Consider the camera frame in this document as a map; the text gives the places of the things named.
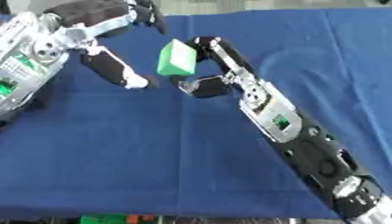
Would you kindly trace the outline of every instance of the green cube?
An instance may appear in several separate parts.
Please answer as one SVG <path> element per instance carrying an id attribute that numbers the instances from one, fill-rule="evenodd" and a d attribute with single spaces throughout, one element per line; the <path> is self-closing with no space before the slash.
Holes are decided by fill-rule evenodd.
<path id="1" fill-rule="evenodd" d="M 157 73 L 161 75 L 192 75 L 196 68 L 196 55 L 196 50 L 174 39 L 162 49 Z"/>

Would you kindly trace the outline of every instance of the robot fingertip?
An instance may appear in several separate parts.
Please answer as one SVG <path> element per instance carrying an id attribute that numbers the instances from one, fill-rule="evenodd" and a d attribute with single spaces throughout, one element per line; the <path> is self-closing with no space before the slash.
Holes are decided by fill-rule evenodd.
<path id="1" fill-rule="evenodd" d="M 143 76 L 149 84 L 145 88 L 158 88 L 159 87 L 159 80 L 151 75 L 144 75 Z"/>

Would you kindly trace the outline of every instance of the table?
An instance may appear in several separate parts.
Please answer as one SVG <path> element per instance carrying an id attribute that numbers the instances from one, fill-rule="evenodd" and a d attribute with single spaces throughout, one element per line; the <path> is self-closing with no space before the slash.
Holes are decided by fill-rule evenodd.
<path id="1" fill-rule="evenodd" d="M 259 10 L 168 17 L 102 43 L 156 75 L 171 39 L 227 39 L 325 125 L 392 193 L 392 10 Z M 217 74 L 213 62 L 198 75 Z M 185 214 L 335 218 L 238 109 L 158 88 L 108 84 L 74 54 L 49 108 L 0 135 L 0 216 Z"/>

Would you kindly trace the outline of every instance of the green object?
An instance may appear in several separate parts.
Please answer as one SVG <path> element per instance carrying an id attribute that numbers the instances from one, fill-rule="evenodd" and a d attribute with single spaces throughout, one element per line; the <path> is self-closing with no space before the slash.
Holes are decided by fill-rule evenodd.
<path id="1" fill-rule="evenodd" d="M 280 130 L 285 130 L 290 125 L 290 122 L 282 115 L 277 115 L 273 122 Z"/>
<path id="2" fill-rule="evenodd" d="M 15 81 L 11 81 L 8 78 L 3 78 L 0 80 L 0 95 L 7 96 L 17 87 Z"/>
<path id="3" fill-rule="evenodd" d="M 174 39 L 162 49 L 157 72 L 161 75 L 192 75 L 196 68 L 196 55 L 196 50 Z"/>
<path id="4" fill-rule="evenodd" d="M 34 65 L 32 64 L 32 62 L 30 61 L 29 57 L 27 57 L 26 55 L 24 55 L 22 52 L 16 52 L 14 57 L 22 62 L 24 65 L 28 66 L 29 68 L 31 68 L 32 70 L 34 69 Z"/>
<path id="5" fill-rule="evenodd" d="M 80 219 L 80 224 L 126 224 L 127 215 L 104 214 L 104 215 L 87 215 Z"/>

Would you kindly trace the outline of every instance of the hole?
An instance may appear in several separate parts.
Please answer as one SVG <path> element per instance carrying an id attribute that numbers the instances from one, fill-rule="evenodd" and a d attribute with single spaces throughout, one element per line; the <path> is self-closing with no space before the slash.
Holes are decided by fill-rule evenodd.
<path id="1" fill-rule="evenodd" d="M 346 163 L 348 167 L 350 167 L 353 171 L 358 169 L 358 165 L 355 163 L 353 158 L 348 154 L 348 152 L 344 149 L 339 150 L 339 157 Z"/>
<path id="2" fill-rule="evenodd" d="M 317 189 L 322 189 L 323 186 L 312 176 L 312 175 L 307 175 L 304 177 L 304 182 L 313 188 L 317 188 Z"/>
<path id="3" fill-rule="evenodd" d="M 325 140 L 328 142 L 331 142 L 331 141 L 335 140 L 335 138 L 333 136 L 331 136 L 330 134 L 326 134 Z"/>
<path id="4" fill-rule="evenodd" d="M 6 121 L 0 121 L 0 129 L 4 128 L 5 126 L 8 125 L 8 122 Z"/>
<path id="5" fill-rule="evenodd" d="M 294 157 L 294 153 L 292 152 L 292 150 L 286 150 L 283 153 L 287 158 L 293 158 Z"/>

